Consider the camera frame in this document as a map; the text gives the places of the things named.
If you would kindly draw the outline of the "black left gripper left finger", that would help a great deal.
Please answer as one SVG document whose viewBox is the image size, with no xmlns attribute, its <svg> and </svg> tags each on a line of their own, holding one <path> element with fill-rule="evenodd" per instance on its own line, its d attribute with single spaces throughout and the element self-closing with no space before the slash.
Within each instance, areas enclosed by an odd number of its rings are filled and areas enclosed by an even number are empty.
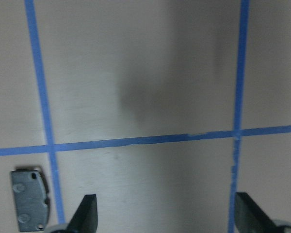
<svg viewBox="0 0 291 233">
<path fill-rule="evenodd" d="M 68 233 L 95 233 L 97 226 L 96 194 L 85 195 L 65 231 Z"/>
</svg>

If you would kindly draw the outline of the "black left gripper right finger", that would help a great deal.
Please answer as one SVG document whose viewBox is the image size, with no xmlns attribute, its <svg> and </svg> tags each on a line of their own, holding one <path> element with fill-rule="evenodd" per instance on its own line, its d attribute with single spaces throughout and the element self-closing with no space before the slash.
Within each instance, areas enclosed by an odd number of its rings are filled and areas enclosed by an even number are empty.
<svg viewBox="0 0 291 233">
<path fill-rule="evenodd" d="M 274 222 L 245 192 L 237 192 L 234 201 L 234 223 L 240 233 L 270 233 Z"/>
</svg>

